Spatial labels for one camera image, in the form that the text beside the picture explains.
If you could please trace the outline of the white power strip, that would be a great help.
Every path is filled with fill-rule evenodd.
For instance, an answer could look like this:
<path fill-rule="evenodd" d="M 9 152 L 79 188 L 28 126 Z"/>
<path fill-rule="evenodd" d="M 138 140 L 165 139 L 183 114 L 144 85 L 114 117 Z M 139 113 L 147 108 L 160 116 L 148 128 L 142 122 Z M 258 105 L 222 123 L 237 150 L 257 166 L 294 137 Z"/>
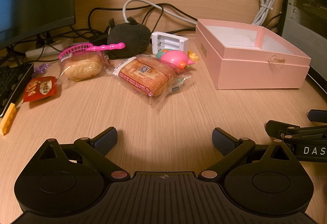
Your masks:
<path fill-rule="evenodd" d="M 36 60 L 36 58 L 38 58 L 41 54 L 43 56 L 59 55 L 66 48 L 71 47 L 73 43 L 74 41 L 72 38 L 63 38 L 55 41 L 51 45 L 46 45 L 45 47 L 30 49 L 29 51 L 25 52 L 25 55 L 27 59 L 34 60 Z"/>

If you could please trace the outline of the pink and teal bird toy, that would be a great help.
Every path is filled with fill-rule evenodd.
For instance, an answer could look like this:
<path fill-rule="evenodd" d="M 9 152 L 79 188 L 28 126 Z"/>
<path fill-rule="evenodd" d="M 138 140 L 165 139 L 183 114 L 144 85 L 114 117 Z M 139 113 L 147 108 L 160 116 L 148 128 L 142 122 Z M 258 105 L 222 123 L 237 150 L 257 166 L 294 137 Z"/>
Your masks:
<path fill-rule="evenodd" d="M 193 65 L 195 62 L 188 58 L 188 55 L 180 50 L 173 49 L 161 49 L 156 54 L 156 58 L 161 59 L 165 62 L 174 64 L 179 68 L 187 68 Z"/>

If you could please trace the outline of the black plush toy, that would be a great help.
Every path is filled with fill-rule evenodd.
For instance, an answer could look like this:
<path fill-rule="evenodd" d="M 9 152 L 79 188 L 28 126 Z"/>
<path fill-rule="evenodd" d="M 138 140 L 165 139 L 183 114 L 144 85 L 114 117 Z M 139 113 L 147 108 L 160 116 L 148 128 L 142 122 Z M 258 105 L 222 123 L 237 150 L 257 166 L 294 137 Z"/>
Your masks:
<path fill-rule="evenodd" d="M 115 24 L 114 19 L 109 20 L 107 45 L 124 43 L 125 48 L 119 50 L 105 50 L 109 59 L 129 58 L 144 51 L 150 43 L 151 31 L 147 26 L 138 23 L 129 17 L 127 23 Z"/>

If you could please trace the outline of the white battery charger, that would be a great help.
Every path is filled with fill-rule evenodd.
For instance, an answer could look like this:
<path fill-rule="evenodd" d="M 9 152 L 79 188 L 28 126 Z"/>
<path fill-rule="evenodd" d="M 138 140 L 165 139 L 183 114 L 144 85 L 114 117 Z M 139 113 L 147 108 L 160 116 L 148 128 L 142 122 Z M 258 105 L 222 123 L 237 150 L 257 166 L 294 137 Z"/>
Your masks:
<path fill-rule="evenodd" d="M 151 34 L 151 41 L 154 55 L 161 49 L 179 50 L 185 54 L 188 52 L 188 38 L 185 37 L 156 31 Z"/>

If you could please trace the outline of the pink plastic toy strainer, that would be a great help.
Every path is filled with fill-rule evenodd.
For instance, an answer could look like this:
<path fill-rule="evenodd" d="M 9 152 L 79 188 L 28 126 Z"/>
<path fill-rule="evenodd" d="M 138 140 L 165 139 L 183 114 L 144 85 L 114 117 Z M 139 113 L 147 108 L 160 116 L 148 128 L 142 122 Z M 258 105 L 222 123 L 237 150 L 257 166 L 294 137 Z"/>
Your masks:
<path fill-rule="evenodd" d="M 65 49 L 63 52 L 61 52 L 61 54 L 59 55 L 59 59 L 74 52 L 120 50 L 120 49 L 124 49 L 125 47 L 126 45 L 124 43 L 100 45 L 100 46 L 96 46 L 91 43 L 78 44 L 78 45 L 73 45 Z"/>

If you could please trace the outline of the computer tower case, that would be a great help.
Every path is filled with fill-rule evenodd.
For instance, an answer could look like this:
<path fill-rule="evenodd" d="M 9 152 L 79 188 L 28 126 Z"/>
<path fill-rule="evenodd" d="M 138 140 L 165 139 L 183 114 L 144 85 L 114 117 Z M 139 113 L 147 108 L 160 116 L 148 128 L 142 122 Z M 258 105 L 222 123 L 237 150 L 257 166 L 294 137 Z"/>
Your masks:
<path fill-rule="evenodd" d="M 326 77 L 326 0 L 286 0 L 282 37 L 311 57 Z"/>

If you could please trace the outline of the packaged sliced bread loaf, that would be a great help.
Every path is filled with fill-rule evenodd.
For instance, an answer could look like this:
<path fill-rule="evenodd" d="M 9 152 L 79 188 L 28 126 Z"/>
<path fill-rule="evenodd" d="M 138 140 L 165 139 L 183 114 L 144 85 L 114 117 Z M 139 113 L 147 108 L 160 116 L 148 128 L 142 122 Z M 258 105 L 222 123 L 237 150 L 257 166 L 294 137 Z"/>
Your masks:
<path fill-rule="evenodd" d="M 113 69 L 112 75 L 153 107 L 191 78 L 185 69 L 149 55 L 125 59 Z"/>

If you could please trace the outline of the round bun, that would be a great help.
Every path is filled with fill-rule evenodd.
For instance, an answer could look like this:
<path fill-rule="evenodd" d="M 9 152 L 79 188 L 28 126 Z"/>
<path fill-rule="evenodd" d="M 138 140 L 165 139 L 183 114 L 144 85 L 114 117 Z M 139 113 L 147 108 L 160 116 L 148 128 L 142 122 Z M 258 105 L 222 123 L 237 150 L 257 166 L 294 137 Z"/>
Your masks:
<path fill-rule="evenodd" d="M 59 80 L 79 82 L 94 77 L 104 76 L 113 71 L 109 60 L 99 51 L 73 52 L 59 59 Z"/>

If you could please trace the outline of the small yellow toy piece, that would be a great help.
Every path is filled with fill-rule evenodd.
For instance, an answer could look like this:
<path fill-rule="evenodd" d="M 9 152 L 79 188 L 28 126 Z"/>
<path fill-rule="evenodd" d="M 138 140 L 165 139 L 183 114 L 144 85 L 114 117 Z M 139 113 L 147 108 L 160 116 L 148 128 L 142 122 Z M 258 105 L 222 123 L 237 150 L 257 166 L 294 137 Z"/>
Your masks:
<path fill-rule="evenodd" d="M 187 54 L 188 54 L 188 58 L 190 60 L 192 60 L 193 62 L 199 61 L 199 57 L 198 57 L 198 55 L 196 53 L 189 50 Z"/>

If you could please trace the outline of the red snack packet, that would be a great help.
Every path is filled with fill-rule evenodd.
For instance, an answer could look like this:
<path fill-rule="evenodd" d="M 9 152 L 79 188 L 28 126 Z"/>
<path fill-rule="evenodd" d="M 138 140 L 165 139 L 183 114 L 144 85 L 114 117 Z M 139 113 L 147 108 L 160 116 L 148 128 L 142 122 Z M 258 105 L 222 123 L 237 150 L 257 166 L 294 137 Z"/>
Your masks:
<path fill-rule="evenodd" d="M 42 76 L 31 79 L 26 85 L 22 99 L 17 103 L 17 107 L 29 105 L 34 108 L 47 102 L 59 98 L 61 95 L 61 86 L 54 76 Z"/>

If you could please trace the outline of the yellow toy brick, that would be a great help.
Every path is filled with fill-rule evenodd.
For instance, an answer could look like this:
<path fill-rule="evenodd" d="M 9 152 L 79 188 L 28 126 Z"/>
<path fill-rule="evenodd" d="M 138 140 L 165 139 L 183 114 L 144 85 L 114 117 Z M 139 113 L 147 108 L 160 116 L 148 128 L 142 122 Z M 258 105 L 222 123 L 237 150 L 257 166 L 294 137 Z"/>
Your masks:
<path fill-rule="evenodd" d="M 11 103 L 1 120 L 1 124 L 0 124 L 1 136 L 5 136 L 8 133 L 9 128 L 13 123 L 16 113 L 17 113 L 16 106 L 14 103 Z"/>

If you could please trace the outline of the purple bead trinket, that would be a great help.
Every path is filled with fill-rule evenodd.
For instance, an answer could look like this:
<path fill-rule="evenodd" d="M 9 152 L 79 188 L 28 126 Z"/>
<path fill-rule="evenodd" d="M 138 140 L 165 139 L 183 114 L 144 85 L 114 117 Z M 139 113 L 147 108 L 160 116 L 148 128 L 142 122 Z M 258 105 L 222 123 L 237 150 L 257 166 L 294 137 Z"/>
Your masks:
<path fill-rule="evenodd" d="M 34 72 L 32 74 L 32 78 L 36 78 L 44 75 L 49 67 L 50 67 L 49 63 L 43 63 L 40 66 L 35 67 Z"/>

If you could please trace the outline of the pink cardboard box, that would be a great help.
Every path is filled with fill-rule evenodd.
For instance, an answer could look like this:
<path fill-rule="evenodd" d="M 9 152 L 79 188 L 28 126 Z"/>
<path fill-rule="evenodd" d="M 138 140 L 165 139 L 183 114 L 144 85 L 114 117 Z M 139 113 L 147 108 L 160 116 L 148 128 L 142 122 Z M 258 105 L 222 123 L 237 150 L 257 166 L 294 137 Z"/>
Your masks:
<path fill-rule="evenodd" d="M 200 19 L 196 47 L 219 90 L 300 88 L 311 58 L 265 27 Z"/>

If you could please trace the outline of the black keyboard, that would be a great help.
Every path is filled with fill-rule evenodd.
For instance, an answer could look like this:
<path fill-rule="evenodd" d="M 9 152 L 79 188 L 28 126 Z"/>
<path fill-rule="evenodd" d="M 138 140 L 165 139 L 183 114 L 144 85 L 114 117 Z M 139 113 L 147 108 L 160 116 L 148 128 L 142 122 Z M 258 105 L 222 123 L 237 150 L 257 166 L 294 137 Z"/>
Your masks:
<path fill-rule="evenodd" d="M 26 64 L 14 68 L 8 65 L 1 67 L 0 74 L 0 110 L 3 117 L 11 103 L 15 103 L 18 97 L 32 79 L 34 65 Z"/>

